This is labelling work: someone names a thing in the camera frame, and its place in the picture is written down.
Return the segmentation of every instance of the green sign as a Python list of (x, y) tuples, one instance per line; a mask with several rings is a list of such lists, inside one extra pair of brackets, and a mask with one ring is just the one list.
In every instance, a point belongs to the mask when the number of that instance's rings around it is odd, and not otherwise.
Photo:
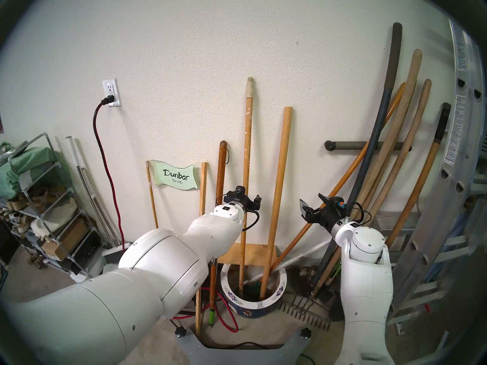
[(173, 167), (166, 162), (150, 161), (154, 171), (153, 184), (166, 184), (177, 189), (198, 189), (194, 180), (194, 165), (185, 168)]

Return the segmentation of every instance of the outlet cover plate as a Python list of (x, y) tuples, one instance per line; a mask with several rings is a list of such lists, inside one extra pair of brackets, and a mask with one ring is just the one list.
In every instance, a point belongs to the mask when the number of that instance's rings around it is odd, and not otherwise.
[(115, 101), (108, 103), (108, 107), (120, 107), (122, 102), (120, 101), (120, 93), (118, 92), (117, 79), (104, 79), (103, 80), (103, 90), (105, 91), (105, 97), (113, 95)]

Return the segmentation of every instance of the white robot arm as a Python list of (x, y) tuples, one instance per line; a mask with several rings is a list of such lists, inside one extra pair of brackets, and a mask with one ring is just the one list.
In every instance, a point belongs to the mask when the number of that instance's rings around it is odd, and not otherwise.
[(152, 230), (123, 254), (119, 268), (37, 300), (7, 305), (29, 347), (48, 364), (116, 364), (159, 318), (172, 318), (208, 276), (208, 262), (225, 254), (242, 231), (244, 211), (258, 210), (238, 187), (226, 203), (182, 236)]
[(392, 302), (392, 269), (384, 237), (376, 229), (347, 221), (342, 198), (320, 195), (326, 208), (301, 201), (302, 216), (319, 223), (341, 247), (340, 297), (345, 332), (336, 365), (393, 365), (385, 342)]

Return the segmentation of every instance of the blue and white pot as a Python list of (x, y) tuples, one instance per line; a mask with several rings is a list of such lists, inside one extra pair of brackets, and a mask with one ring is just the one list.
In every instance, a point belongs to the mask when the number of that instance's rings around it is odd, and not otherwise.
[(230, 265), (231, 264), (223, 265), (220, 280), (225, 299), (238, 315), (245, 318), (260, 318), (261, 316), (269, 314), (277, 307), (276, 302), (279, 301), (286, 290), (287, 274), (285, 268), (279, 270), (279, 286), (272, 296), (264, 299), (264, 301), (249, 302), (239, 298), (233, 293), (232, 289), (230, 289), (230, 286), (228, 285), (228, 269), (230, 268)]

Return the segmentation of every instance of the gray base plate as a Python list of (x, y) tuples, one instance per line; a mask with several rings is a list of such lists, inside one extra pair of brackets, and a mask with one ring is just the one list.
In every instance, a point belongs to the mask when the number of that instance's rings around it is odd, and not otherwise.
[(215, 365), (215, 364), (242, 364), (242, 365), (294, 365), (300, 353), (308, 346), (310, 339), (304, 339), (300, 331), (278, 349), (212, 349), (207, 348), (196, 338), (191, 330), (187, 330), (186, 336), (176, 338), (185, 354), (189, 357), (191, 364)]

